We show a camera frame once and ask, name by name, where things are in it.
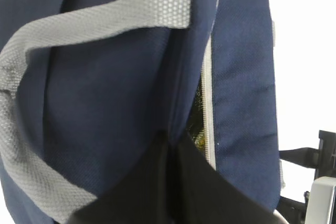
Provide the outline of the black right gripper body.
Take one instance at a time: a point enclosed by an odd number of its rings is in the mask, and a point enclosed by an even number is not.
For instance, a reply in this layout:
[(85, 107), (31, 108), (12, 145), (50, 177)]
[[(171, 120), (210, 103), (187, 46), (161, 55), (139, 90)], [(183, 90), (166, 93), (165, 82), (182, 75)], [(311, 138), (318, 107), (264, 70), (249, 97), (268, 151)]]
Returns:
[[(314, 181), (320, 177), (335, 178), (335, 133), (319, 131), (319, 147), (279, 152), (280, 159), (314, 170)], [(278, 217), (281, 223), (305, 223), (311, 189), (303, 194), (304, 202), (281, 196)]]

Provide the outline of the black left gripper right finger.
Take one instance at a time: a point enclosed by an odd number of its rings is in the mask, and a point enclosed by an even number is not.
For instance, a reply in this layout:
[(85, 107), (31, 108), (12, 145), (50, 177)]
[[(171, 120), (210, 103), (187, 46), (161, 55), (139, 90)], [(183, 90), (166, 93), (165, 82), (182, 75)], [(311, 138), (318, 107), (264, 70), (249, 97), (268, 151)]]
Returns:
[(224, 179), (188, 133), (177, 144), (177, 167), (181, 185), (177, 223), (287, 223), (278, 211), (264, 208)]

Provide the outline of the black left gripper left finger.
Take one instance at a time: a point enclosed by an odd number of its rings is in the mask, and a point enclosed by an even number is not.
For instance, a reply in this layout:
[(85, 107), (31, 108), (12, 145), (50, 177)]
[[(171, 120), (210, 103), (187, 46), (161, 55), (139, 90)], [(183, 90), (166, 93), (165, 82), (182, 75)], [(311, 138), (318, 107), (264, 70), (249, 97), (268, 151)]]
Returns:
[(68, 223), (179, 223), (180, 192), (175, 153), (159, 131), (131, 171)]

